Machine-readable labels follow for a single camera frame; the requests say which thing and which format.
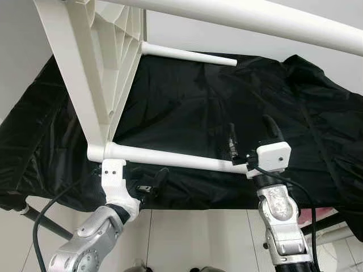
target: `black cable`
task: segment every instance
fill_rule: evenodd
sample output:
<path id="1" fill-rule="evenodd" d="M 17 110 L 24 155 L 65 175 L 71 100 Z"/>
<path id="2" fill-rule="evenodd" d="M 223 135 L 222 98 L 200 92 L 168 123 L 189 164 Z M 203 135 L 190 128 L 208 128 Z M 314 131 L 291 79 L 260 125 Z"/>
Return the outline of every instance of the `black cable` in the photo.
<path id="1" fill-rule="evenodd" d="M 97 168 L 93 169 L 91 171 L 91 173 L 89 174 L 89 176 L 93 175 L 95 170 Z M 45 265 L 44 265 L 44 260 L 43 257 L 41 255 L 40 252 L 40 247 L 39 247 L 39 241 L 38 241 L 38 229 L 39 229 L 39 224 L 41 221 L 41 218 L 44 216 L 44 214 L 48 211 L 48 209 L 54 204 L 56 203 L 56 201 L 58 199 L 60 199 L 65 193 L 67 193 L 70 189 L 72 189 L 73 187 L 75 187 L 76 185 L 80 184 L 82 181 L 82 179 L 80 178 L 79 180 L 77 180 L 75 183 L 71 184 L 70 186 L 68 186 L 66 189 L 64 189 L 62 192 L 60 192 L 58 195 L 56 195 L 51 201 L 49 201 L 49 203 L 47 205 L 45 205 L 45 207 L 42 209 L 42 211 L 39 213 L 38 217 L 35 219 L 34 221 L 34 226 L 33 226 L 33 244 L 34 244 L 34 251 L 36 254 L 36 258 L 38 260 L 39 263 L 39 268 L 41 272 L 47 272 Z"/>
<path id="2" fill-rule="evenodd" d="M 316 210 L 314 208 L 314 201 L 310 197 L 308 191 L 301 184 L 299 184 L 295 181 L 292 181 L 288 178 L 284 178 L 284 177 L 275 175 L 273 173 L 267 172 L 266 170 L 263 170 L 263 169 L 259 168 L 258 166 L 255 166 L 254 168 L 257 171 L 261 172 L 262 174 L 265 174 L 266 176 L 270 176 L 275 179 L 281 180 L 285 183 L 290 183 L 292 185 L 295 185 L 296 187 L 298 187 L 305 193 L 307 199 L 309 200 L 310 204 L 312 205 L 312 208 L 311 208 L 311 247 L 313 249 L 313 260 L 314 260 L 314 265 L 315 265 L 317 271 L 320 272 L 320 268 L 319 268 L 319 264 L 318 264 L 318 255 L 316 253 Z"/>

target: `white wall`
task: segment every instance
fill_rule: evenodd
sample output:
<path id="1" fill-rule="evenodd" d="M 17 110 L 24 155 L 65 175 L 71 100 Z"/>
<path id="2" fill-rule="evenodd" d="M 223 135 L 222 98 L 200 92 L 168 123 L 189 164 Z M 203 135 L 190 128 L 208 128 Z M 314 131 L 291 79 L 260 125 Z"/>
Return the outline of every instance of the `white wall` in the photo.
<path id="1" fill-rule="evenodd" d="M 363 29 L 362 0 L 273 0 L 271 2 Z M 202 52 L 258 55 L 279 61 L 298 54 L 321 67 L 337 84 L 352 92 L 363 93 L 362 57 L 157 12 L 147 13 L 147 23 L 147 34 L 151 43 Z"/>
<path id="2" fill-rule="evenodd" d="M 31 0 L 0 0 L 0 118 L 4 119 L 51 56 Z"/>
<path id="3" fill-rule="evenodd" d="M 31 0 L 0 0 L 0 37 L 1 124 L 52 53 Z M 30 200 L 38 209 L 47 201 L 40 198 Z M 73 211 L 70 209 L 56 205 L 50 211 L 50 217 L 73 229 Z M 0 222 L 1 270 L 22 271 L 32 249 L 33 222 L 1 209 Z M 48 258 L 64 240 L 41 228 L 40 242 Z"/>

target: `white plastic rod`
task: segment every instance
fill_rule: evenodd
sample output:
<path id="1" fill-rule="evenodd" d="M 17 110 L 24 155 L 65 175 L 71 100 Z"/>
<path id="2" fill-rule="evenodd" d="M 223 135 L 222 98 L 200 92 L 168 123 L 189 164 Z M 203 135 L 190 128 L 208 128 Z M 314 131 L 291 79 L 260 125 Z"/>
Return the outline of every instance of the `white plastic rod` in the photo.
<path id="1" fill-rule="evenodd" d="M 337 230 L 335 229 L 333 231 L 323 233 L 323 235 L 320 236 L 316 241 L 316 245 L 323 245 L 352 236 L 354 236 L 353 232 L 348 226 L 346 226 L 343 228 L 338 228 Z"/>
<path id="2" fill-rule="evenodd" d="M 227 160 L 217 160 L 138 147 L 121 146 L 112 142 L 106 144 L 103 156 L 95 155 L 98 151 L 95 150 L 93 153 L 90 148 L 92 147 L 88 147 L 88 158 L 94 162 L 102 162 L 103 159 L 124 159 L 134 163 L 176 166 L 228 173 L 247 173 L 247 166 L 245 164 L 232 165 L 232 162 Z"/>
<path id="3" fill-rule="evenodd" d="M 174 48 L 169 48 L 165 46 L 159 46 L 154 44 L 149 44 L 146 41 L 142 42 L 141 51 L 144 55 L 155 55 L 167 58 L 178 58 L 181 60 L 187 61 L 199 61 L 199 62 L 206 62 L 206 63 L 213 63 L 213 64 L 220 64 L 220 65 L 229 65 L 229 66 L 236 66 L 237 60 L 231 58 L 222 58 L 217 56 L 212 56 L 208 54 L 200 54 L 185 50 L 179 50 Z"/>
<path id="4" fill-rule="evenodd" d="M 107 0 L 363 56 L 363 30 L 258 0 Z"/>

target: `floor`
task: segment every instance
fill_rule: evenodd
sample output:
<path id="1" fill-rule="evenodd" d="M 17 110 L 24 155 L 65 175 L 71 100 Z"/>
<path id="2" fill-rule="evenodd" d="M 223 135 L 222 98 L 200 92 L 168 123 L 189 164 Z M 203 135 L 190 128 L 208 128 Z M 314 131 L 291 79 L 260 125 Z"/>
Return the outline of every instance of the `floor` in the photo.
<path id="1" fill-rule="evenodd" d="M 67 208 L 58 207 L 51 215 L 54 218 L 65 211 Z M 74 215 L 75 226 L 88 217 L 82 212 Z M 46 264 L 64 242 L 47 230 L 41 231 L 40 243 Z M 206 265 L 227 272 L 273 272 L 263 242 L 264 225 L 255 210 L 144 210 L 134 222 L 126 225 L 100 271 L 122 272 L 140 258 L 155 272 L 189 272 L 193 267 Z M 39 270 L 33 246 L 24 251 L 28 253 L 19 264 L 22 269 L 7 271 Z M 363 244 L 354 237 L 318 246 L 318 257 L 323 272 L 363 272 Z"/>
<path id="2" fill-rule="evenodd" d="M 28 197 L 27 202 L 37 210 L 41 210 L 49 199 Z M 75 226 L 74 210 L 53 205 L 47 216 L 68 230 Z M 38 272 L 33 242 L 33 221 L 22 217 L 17 212 L 0 209 L 0 271 L 6 272 Z M 39 243 L 46 265 L 55 250 L 66 242 L 65 239 L 53 234 L 47 229 L 39 228 Z"/>

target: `pink object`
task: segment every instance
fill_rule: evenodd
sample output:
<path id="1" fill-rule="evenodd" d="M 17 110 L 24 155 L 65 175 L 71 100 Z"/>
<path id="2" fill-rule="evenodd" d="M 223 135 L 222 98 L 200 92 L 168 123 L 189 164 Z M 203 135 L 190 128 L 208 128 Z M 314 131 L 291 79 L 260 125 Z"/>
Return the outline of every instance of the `pink object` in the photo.
<path id="1" fill-rule="evenodd" d="M 322 219 L 327 213 L 329 213 L 333 208 L 316 208 L 316 219 Z M 298 219 L 298 224 L 303 225 L 305 223 L 311 223 L 311 209 L 301 209 L 301 215 Z"/>

